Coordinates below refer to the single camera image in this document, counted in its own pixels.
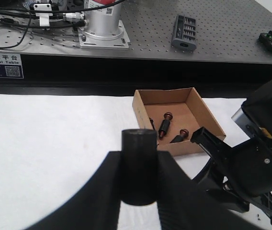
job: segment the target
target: yellow tag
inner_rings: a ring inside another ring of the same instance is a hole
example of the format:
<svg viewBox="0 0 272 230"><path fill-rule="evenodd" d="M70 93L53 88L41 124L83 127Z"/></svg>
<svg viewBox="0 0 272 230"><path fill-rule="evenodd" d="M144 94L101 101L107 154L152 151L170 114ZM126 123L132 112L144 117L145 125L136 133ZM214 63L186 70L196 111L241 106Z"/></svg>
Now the yellow tag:
<svg viewBox="0 0 272 230"><path fill-rule="evenodd" d="M271 134L268 132L268 130L266 130L265 128L260 128L262 130L262 132L264 133L264 135L266 137L268 137L269 139L272 139Z"/></svg>

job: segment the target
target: red label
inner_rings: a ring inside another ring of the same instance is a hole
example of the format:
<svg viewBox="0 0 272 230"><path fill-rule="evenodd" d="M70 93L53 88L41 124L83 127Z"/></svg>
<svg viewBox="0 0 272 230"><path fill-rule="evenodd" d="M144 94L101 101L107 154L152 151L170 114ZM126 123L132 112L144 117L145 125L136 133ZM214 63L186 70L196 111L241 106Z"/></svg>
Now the red label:
<svg viewBox="0 0 272 230"><path fill-rule="evenodd" d="M103 5L112 4L115 2L115 0L93 0L93 1Z"/></svg>

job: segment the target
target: optical table label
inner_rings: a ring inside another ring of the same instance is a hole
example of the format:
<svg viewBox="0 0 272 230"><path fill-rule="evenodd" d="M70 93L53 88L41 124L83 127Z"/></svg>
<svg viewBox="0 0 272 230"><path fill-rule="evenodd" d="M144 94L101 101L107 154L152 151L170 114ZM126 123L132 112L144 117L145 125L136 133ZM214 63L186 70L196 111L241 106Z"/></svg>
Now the optical table label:
<svg viewBox="0 0 272 230"><path fill-rule="evenodd" d="M24 78L20 54L0 53L0 78Z"/></svg>

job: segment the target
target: qr code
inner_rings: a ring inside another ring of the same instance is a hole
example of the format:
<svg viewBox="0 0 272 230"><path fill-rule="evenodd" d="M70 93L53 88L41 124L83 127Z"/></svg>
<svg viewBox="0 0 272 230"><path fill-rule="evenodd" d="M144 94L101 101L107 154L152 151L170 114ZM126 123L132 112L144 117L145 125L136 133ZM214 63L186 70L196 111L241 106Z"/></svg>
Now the qr code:
<svg viewBox="0 0 272 230"><path fill-rule="evenodd" d="M112 14L113 13L113 9L112 8L107 8L106 9L106 14Z"/></svg>
<svg viewBox="0 0 272 230"><path fill-rule="evenodd" d="M5 66L7 77L20 77L19 66Z"/></svg>

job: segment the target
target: white clip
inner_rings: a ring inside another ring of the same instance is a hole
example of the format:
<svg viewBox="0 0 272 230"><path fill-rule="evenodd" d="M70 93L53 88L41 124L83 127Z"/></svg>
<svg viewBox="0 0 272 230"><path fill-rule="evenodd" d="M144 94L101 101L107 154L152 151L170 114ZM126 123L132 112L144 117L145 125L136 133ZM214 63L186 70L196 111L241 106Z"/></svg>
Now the white clip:
<svg viewBox="0 0 272 230"><path fill-rule="evenodd" d="M34 4L35 11L51 11L51 4ZM50 26L50 16L53 16L52 13L36 13L36 16L39 17L40 26Z"/></svg>

